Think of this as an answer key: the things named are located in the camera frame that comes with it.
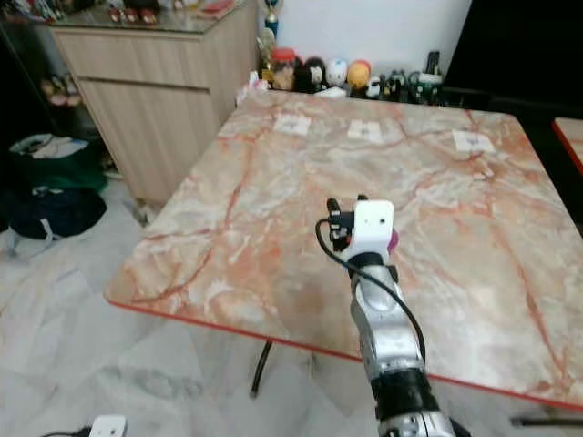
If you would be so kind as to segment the red edged marble side table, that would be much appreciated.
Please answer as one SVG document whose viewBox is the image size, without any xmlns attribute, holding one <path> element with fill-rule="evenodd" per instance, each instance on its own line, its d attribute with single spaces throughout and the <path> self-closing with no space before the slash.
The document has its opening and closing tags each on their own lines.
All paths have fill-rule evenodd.
<svg viewBox="0 0 583 437">
<path fill-rule="evenodd" d="M 554 117 L 553 128 L 575 170 L 583 177 L 583 119 Z"/>
</svg>

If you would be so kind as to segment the dark blue bag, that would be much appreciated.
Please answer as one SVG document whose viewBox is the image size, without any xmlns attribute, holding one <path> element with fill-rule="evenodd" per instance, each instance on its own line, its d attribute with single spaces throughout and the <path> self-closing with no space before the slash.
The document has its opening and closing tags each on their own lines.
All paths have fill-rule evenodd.
<svg viewBox="0 0 583 437">
<path fill-rule="evenodd" d="M 92 188 L 39 188 L 0 192 L 0 217 L 17 236 L 62 239 L 93 228 L 107 211 Z"/>
</svg>

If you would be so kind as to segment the jar with red lid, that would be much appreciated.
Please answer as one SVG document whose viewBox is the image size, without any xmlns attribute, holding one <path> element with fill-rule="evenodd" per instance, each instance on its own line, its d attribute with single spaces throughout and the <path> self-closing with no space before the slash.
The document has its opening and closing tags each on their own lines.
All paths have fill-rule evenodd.
<svg viewBox="0 0 583 437">
<path fill-rule="evenodd" d="M 271 87 L 294 91 L 297 55 L 291 47 L 276 46 L 271 50 Z"/>
</svg>

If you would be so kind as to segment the white paper card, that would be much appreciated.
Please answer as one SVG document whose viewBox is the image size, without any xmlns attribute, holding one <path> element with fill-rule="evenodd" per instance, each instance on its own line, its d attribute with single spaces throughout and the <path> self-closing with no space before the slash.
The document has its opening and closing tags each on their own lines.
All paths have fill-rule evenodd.
<svg viewBox="0 0 583 437">
<path fill-rule="evenodd" d="M 280 132 L 288 135 L 300 135 L 300 137 L 307 137 L 312 125 L 312 117 L 304 114 L 278 114 L 273 122 L 273 129 L 275 132 Z"/>
<path fill-rule="evenodd" d="M 493 153 L 496 147 L 487 134 L 471 132 L 471 130 L 454 130 L 455 150 L 463 153 Z"/>
<path fill-rule="evenodd" d="M 382 125 L 376 121 L 353 120 L 347 129 L 347 137 L 351 140 L 365 140 L 371 143 L 382 143 Z"/>
</svg>

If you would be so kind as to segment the black table foot bar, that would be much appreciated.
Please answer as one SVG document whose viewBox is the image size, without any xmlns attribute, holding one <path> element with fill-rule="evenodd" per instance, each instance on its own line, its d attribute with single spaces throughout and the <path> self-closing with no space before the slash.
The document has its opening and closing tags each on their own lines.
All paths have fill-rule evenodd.
<svg viewBox="0 0 583 437">
<path fill-rule="evenodd" d="M 538 417 L 512 417 L 513 426 L 574 426 L 583 428 L 583 419 L 538 419 Z"/>
</svg>

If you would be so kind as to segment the black plush toy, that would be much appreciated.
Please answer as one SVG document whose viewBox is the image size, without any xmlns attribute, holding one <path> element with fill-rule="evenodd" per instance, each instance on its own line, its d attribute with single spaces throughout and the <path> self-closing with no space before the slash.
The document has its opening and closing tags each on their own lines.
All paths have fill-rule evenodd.
<svg viewBox="0 0 583 437">
<path fill-rule="evenodd" d="M 294 90 L 301 93 L 317 93 L 328 87 L 326 63 L 318 56 L 307 61 L 297 61 L 294 70 Z"/>
</svg>

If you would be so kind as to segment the green bag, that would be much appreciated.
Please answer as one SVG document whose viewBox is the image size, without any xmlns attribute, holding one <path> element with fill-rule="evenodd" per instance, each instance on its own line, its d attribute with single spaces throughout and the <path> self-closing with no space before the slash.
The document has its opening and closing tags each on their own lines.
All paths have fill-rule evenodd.
<svg viewBox="0 0 583 437">
<path fill-rule="evenodd" d="M 101 191 L 107 186 L 98 149 L 86 140 L 51 134 L 29 135 L 9 146 L 8 153 L 33 188 Z"/>
</svg>

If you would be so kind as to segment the blue gold trophy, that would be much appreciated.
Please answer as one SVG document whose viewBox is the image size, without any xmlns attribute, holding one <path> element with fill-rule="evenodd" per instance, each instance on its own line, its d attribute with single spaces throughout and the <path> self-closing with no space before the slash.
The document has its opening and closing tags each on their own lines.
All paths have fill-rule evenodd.
<svg viewBox="0 0 583 437">
<path fill-rule="evenodd" d="M 265 25 L 266 34 L 275 40 L 278 37 L 280 26 L 280 18 L 278 17 L 280 0 L 263 0 L 263 3 L 266 11 L 263 25 Z"/>
</svg>

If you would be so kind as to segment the flat red item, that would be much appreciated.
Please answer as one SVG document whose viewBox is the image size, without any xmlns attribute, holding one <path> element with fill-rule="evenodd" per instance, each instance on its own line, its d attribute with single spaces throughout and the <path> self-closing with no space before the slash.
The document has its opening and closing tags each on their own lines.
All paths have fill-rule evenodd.
<svg viewBox="0 0 583 437">
<path fill-rule="evenodd" d="M 220 18 L 236 7 L 237 0 L 207 0 L 200 6 L 199 16 L 204 18 Z"/>
</svg>

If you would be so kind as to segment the light wooden cabinet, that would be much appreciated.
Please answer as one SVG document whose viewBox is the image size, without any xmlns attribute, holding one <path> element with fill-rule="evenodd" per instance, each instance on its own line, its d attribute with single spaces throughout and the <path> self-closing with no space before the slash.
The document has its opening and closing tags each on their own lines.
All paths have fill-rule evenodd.
<svg viewBox="0 0 583 437">
<path fill-rule="evenodd" d="M 236 108 L 258 61 L 257 0 L 217 12 L 95 5 L 50 26 L 129 190 L 162 207 Z"/>
</svg>

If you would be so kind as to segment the white plush toy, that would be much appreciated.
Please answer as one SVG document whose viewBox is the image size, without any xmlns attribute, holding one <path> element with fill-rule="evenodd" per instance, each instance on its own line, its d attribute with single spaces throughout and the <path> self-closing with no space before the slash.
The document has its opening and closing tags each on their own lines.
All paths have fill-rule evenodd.
<svg viewBox="0 0 583 437">
<path fill-rule="evenodd" d="M 347 90 L 350 87 L 347 84 L 347 71 L 349 71 L 350 63 L 346 59 L 333 58 L 326 64 L 326 83 L 328 87 L 339 87 L 342 90 Z"/>
</svg>

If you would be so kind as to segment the black curved table leg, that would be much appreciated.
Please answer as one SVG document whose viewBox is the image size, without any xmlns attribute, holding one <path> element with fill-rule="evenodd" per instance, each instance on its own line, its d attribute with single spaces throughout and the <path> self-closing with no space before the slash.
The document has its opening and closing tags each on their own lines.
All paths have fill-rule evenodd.
<svg viewBox="0 0 583 437">
<path fill-rule="evenodd" d="M 263 374 L 265 374 L 266 365 L 268 358 L 270 358 L 271 350 L 273 350 L 273 345 L 273 341 L 265 341 L 260 351 L 257 365 L 255 365 L 253 374 L 251 375 L 251 386 L 249 390 L 251 399 L 257 399 L 260 394 Z"/>
</svg>

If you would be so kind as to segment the yellow orange plush toy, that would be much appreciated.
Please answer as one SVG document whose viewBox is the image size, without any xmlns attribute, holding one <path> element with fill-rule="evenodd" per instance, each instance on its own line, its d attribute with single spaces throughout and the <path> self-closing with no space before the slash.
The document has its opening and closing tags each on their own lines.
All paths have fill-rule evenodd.
<svg viewBox="0 0 583 437">
<path fill-rule="evenodd" d="M 365 59 L 355 59 L 347 67 L 347 84 L 353 91 L 365 90 L 372 79 L 372 66 Z"/>
</svg>

